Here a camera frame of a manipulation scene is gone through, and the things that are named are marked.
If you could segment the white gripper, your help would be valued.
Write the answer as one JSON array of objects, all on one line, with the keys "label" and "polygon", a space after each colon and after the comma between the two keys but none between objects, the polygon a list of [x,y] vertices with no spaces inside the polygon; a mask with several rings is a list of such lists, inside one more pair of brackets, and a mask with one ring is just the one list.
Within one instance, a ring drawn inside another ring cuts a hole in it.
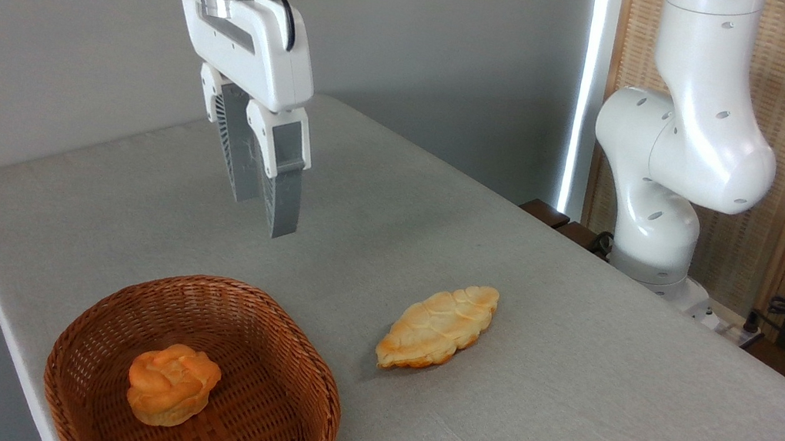
[{"label": "white gripper", "polygon": [[181,2],[192,46],[205,61],[202,96],[208,119],[219,130],[235,200],[259,193],[269,237],[293,234],[302,175],[312,164],[302,107],[315,92],[302,16],[292,13],[296,43],[286,50],[289,22],[279,2],[230,0],[228,18],[205,15],[202,0]]}]

